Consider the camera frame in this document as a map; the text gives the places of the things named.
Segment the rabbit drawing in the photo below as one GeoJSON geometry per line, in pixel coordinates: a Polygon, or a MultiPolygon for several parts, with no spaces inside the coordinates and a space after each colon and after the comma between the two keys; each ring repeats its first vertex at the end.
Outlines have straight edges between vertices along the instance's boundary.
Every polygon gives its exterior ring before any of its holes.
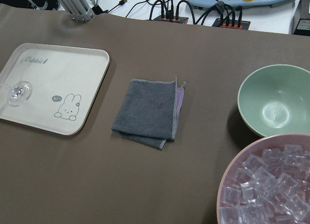
{"type": "Polygon", "coordinates": [[[75,121],[77,119],[80,101],[81,95],[74,95],[72,93],[67,95],[64,102],[59,107],[58,112],[56,112],[54,116],[75,121]]]}

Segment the wine glass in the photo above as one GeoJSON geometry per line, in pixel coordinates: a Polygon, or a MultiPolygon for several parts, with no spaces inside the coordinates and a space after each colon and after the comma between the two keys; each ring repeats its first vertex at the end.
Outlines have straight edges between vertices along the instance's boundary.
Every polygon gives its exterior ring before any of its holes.
{"type": "Polygon", "coordinates": [[[8,102],[11,106],[22,105],[27,101],[32,92],[32,86],[27,81],[18,82],[13,86],[0,82],[0,86],[1,85],[9,91],[8,102]]]}

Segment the pile of ice cubes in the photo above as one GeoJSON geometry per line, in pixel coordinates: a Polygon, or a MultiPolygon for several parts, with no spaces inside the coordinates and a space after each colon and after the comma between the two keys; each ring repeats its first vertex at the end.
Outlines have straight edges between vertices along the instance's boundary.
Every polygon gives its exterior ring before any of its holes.
{"type": "Polygon", "coordinates": [[[221,224],[310,224],[310,151],[301,145],[264,149],[223,187],[221,224]]]}

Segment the pink bowl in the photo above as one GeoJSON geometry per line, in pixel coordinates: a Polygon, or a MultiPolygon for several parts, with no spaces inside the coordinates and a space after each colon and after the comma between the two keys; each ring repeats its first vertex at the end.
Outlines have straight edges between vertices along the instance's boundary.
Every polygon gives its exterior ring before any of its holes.
{"type": "Polygon", "coordinates": [[[298,144],[302,145],[303,151],[310,150],[310,134],[287,133],[265,137],[251,143],[234,157],[234,159],[230,162],[230,164],[226,168],[218,189],[217,194],[218,224],[220,224],[219,208],[221,205],[220,200],[222,196],[222,189],[225,186],[231,186],[233,184],[233,180],[230,178],[233,177],[236,169],[241,167],[241,163],[245,161],[251,153],[257,156],[261,156],[264,149],[279,148],[283,150],[285,144],[298,144]]]}

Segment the folded towel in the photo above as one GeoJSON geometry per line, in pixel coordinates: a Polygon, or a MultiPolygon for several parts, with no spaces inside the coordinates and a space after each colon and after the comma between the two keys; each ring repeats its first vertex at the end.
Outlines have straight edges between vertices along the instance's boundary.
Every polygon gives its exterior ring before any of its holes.
{"type": "Polygon", "coordinates": [[[112,130],[121,136],[163,149],[174,140],[184,97],[184,84],[133,79],[112,130]]]}

